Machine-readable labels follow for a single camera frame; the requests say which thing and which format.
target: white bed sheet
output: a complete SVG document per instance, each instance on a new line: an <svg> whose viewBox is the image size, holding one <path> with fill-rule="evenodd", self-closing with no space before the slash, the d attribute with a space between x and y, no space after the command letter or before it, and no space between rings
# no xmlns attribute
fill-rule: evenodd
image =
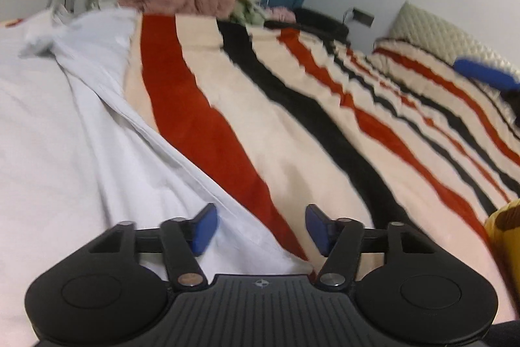
<svg viewBox="0 0 520 347"><path fill-rule="evenodd" d="M0 345L36 341L29 284L106 228L90 148L56 60L19 58L34 18L0 28Z"/></svg>

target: striped blanket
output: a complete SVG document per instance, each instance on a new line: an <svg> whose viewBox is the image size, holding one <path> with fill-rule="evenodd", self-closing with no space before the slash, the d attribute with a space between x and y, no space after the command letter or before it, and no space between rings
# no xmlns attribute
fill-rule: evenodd
<svg viewBox="0 0 520 347"><path fill-rule="evenodd" d="M105 60L97 95L118 113L107 93L123 98L124 117L137 112L286 251L322 265L304 226L310 203L367 227L406 222L492 282L499 322L515 317L483 227L520 197L520 141L503 105L402 41L366 57L293 29L137 21L124 73ZM58 62L94 88L61 50Z"/></svg>

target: black gripper base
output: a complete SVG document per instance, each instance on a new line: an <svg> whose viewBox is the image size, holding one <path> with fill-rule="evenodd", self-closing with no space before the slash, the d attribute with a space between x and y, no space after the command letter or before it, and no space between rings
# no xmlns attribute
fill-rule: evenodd
<svg viewBox="0 0 520 347"><path fill-rule="evenodd" d="M371 327L343 293L306 276L219 275L180 294L147 333L118 347L407 347ZM56 347L42 341L38 347ZM483 347L482 342L470 344Z"/></svg>

